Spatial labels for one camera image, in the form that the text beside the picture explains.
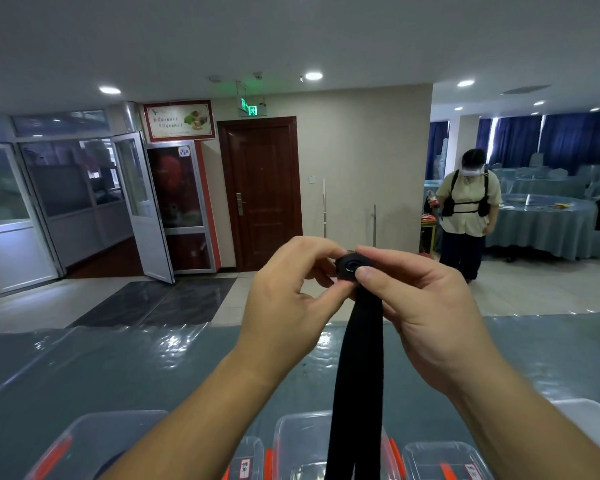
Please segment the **framed poster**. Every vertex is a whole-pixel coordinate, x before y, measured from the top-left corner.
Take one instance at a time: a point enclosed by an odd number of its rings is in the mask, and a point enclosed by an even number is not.
[[[213,139],[211,101],[177,101],[144,105],[150,141]]]

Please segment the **left hand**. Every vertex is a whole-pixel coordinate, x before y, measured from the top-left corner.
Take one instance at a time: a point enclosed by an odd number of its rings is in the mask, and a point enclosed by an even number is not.
[[[276,385],[315,347],[322,329],[355,284],[333,282],[329,258],[346,250],[320,237],[296,236],[256,273],[247,297],[235,355],[253,374]],[[305,279],[326,287],[318,298],[300,293]]]

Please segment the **ceiling vent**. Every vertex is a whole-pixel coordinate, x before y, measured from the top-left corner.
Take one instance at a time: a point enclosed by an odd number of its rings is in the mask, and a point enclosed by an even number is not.
[[[510,94],[531,94],[536,91],[541,91],[542,89],[546,89],[550,87],[551,84],[547,84],[546,86],[525,86],[524,88],[512,89],[510,91],[505,91],[501,93],[502,96],[508,96]]]

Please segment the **wooden door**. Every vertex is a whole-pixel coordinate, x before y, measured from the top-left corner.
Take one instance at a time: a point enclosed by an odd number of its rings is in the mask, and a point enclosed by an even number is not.
[[[218,131],[237,268],[255,271],[302,235],[296,117],[221,121]]]

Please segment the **metal pole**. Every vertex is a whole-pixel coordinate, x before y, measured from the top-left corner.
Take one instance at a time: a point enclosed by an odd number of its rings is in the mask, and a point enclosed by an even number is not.
[[[322,179],[322,233],[327,237],[327,186],[324,178]]]
[[[374,204],[374,247],[376,247],[376,204]]]

